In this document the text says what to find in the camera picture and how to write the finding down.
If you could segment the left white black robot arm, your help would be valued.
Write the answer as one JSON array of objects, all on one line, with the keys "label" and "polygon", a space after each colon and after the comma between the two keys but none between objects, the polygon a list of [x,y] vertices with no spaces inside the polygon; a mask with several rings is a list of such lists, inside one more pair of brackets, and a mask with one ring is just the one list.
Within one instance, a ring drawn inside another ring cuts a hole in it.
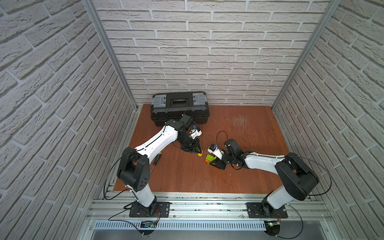
[{"label": "left white black robot arm", "polygon": [[151,162],[174,141],[181,144],[181,150],[201,156],[203,154],[199,140],[201,135],[202,131],[196,126],[192,117],[183,115],[179,120],[167,121],[147,142],[134,149],[128,147],[123,151],[117,177],[134,193],[137,199],[134,207],[141,211],[141,215],[149,217],[157,211],[157,198],[148,185]]}]

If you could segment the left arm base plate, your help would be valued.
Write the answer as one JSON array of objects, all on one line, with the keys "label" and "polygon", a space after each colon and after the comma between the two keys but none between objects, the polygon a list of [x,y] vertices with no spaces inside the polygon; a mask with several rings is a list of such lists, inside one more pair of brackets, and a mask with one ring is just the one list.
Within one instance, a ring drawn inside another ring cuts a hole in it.
[{"label": "left arm base plate", "polygon": [[170,212],[170,202],[156,202],[149,207],[144,207],[135,201],[130,209],[130,218],[168,218]]}]

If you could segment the green long lego brick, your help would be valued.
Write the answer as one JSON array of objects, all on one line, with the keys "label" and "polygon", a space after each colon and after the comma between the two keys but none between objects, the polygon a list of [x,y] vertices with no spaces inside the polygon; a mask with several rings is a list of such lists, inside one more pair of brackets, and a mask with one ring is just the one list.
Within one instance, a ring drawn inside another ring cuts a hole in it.
[{"label": "green long lego brick", "polygon": [[212,156],[212,155],[207,155],[206,156],[206,159],[209,160],[209,161],[214,161],[217,157],[216,156]]}]

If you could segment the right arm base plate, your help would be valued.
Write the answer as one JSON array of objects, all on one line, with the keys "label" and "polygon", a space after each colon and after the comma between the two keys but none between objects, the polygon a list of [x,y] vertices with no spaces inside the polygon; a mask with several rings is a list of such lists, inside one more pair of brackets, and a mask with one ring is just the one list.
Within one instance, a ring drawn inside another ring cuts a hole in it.
[{"label": "right arm base plate", "polygon": [[287,219],[288,214],[286,208],[283,206],[279,209],[274,209],[266,203],[249,202],[246,203],[247,213],[250,219]]}]

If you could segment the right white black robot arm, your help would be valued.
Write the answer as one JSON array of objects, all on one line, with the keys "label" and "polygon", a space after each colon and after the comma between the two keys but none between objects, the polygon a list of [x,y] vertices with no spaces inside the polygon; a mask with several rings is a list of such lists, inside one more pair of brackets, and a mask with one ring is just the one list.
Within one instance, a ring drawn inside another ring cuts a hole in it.
[{"label": "right white black robot arm", "polygon": [[319,183],[315,172],[295,153],[272,156],[251,151],[242,151],[237,141],[229,139],[224,142],[227,151],[211,144],[208,152],[216,158],[211,166],[224,170],[228,164],[245,169],[257,169],[276,174],[282,186],[269,193],[262,200],[260,212],[266,217],[273,217],[278,210],[293,200],[303,201]]}]

